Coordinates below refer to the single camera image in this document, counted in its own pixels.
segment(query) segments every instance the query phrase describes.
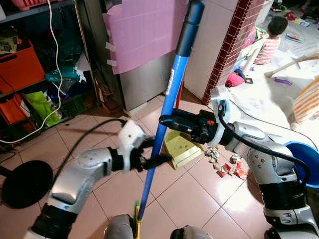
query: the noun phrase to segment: mop handle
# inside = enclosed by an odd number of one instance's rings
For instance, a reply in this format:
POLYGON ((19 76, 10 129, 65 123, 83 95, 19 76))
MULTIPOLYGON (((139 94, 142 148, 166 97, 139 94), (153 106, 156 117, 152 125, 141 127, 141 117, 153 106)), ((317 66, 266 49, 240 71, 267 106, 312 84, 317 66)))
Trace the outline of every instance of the mop handle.
MULTIPOLYGON (((187 13, 179 36, 175 60, 171 69, 166 96, 160 115, 171 115, 173 111, 174 102, 176 100, 176 96, 185 73, 188 58, 192 51, 204 8, 205 5, 203 0, 191 0, 188 4, 187 13)), ((151 158, 159 155, 164 141, 165 132, 166 127, 162 124, 158 124, 151 158)), ((146 176, 138 215, 139 221, 143 219, 143 214, 149 197, 154 173, 155 168, 151 168, 148 170, 146 176)))

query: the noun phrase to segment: blue bucket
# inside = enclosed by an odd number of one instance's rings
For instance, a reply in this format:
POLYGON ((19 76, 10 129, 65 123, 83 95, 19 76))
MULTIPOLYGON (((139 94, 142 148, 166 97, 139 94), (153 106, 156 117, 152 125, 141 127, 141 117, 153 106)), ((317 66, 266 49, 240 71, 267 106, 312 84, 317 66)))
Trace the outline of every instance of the blue bucket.
MULTIPOLYGON (((308 165, 310 170, 310 178, 307 186, 311 188, 319 188, 319 152, 307 144, 291 141, 285 143, 285 146, 291 151, 293 156, 308 165)), ((303 168, 296 164, 300 179, 304 179, 305 172, 303 168)))

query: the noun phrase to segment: tile floor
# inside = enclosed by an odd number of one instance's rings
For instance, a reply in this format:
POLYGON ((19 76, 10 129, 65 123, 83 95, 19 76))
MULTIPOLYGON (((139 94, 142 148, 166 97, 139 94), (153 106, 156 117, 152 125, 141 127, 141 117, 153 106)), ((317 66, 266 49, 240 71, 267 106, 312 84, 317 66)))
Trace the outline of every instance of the tile floor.
MULTIPOLYGON (((158 96, 135 117, 148 134, 155 134, 163 97, 158 96)), ((180 108, 193 113, 206 106, 182 101, 180 108)), ((87 129, 108 117, 90 113, 60 124, 40 137, 17 147, 18 154, 3 163, 14 169, 23 162, 40 159, 53 169, 61 163, 74 142, 87 129)), ((89 135, 73 157, 87 148, 116 147, 120 125, 107 124, 89 135)), ((147 149, 144 156, 149 156, 147 149)), ((232 153, 219 148, 226 162, 232 153)), ((143 239, 168 239, 178 227, 192 224, 203 228, 214 239, 263 239, 270 225, 263 216, 263 204, 253 175, 242 181, 237 177, 220 178, 209 158, 200 155, 184 167, 174 170, 170 164, 157 168, 142 226, 143 239)), ((132 214, 135 200, 141 198, 146 172, 115 172, 95 185, 85 207, 73 225, 70 239, 102 239, 109 219, 121 213, 132 214)), ((45 198, 22 210, 0 206, 0 237, 21 238, 40 213, 45 198)))

